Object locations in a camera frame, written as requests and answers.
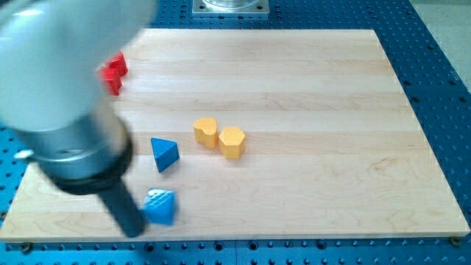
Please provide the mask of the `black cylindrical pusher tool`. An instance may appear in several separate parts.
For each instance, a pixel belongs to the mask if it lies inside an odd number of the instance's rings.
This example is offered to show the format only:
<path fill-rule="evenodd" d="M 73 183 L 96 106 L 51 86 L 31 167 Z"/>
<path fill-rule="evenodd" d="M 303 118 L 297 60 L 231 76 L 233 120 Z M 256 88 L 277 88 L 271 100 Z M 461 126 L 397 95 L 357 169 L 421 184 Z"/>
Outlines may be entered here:
<path fill-rule="evenodd" d="M 145 217 L 122 180 L 100 191 L 99 198 L 126 237 L 135 238 L 145 231 Z"/>

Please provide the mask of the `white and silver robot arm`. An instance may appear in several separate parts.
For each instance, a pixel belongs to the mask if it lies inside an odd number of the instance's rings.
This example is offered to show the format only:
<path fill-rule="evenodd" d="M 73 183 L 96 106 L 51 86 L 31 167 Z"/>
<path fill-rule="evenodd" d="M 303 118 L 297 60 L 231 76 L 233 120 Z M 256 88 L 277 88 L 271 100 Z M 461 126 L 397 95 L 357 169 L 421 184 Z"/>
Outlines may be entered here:
<path fill-rule="evenodd" d="M 132 160 L 99 68 L 151 20 L 157 3 L 8 1 L 1 7 L 1 122 L 60 189 L 95 194 L 122 232 L 146 220 L 122 182 Z"/>

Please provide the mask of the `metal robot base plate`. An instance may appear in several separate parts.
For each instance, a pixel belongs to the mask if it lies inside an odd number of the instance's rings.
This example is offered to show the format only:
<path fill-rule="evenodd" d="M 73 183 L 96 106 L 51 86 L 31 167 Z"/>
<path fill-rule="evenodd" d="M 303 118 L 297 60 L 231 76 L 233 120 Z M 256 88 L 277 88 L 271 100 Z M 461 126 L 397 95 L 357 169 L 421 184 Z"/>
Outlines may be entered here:
<path fill-rule="evenodd" d="M 265 15 L 269 13 L 269 0 L 193 0 L 192 13 L 198 15 Z"/>

